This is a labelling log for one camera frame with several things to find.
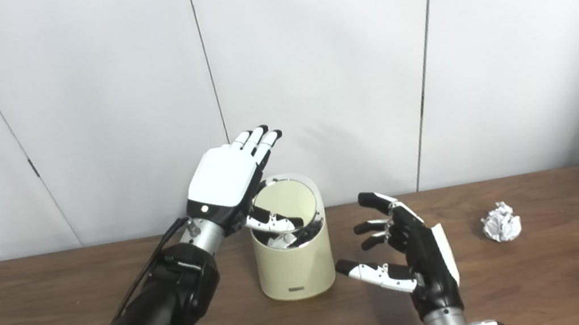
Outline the white and black left hand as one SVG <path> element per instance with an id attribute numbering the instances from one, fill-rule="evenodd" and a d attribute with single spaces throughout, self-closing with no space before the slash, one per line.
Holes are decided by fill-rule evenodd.
<path id="1" fill-rule="evenodd" d="M 281 130 L 260 125 L 245 130 L 230 145 L 208 149 L 187 191 L 186 214 L 206 222 L 223 240 L 245 226 L 269 233 L 294 231 L 304 220 L 254 206 L 263 173 Z"/>

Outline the white and black right hand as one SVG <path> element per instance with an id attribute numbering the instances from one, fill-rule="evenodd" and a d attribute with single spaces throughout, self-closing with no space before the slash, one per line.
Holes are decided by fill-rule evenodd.
<path id="1" fill-rule="evenodd" d="M 459 271 L 443 226 L 428 226 L 402 201 L 381 193 L 360 192 L 357 202 L 386 216 L 353 228 L 355 235 L 370 234 L 360 246 L 363 251 L 386 244 L 405 255 L 406 263 L 380 265 L 339 259 L 335 271 L 385 289 L 409 293 L 421 319 L 435 310 L 464 310 Z"/>

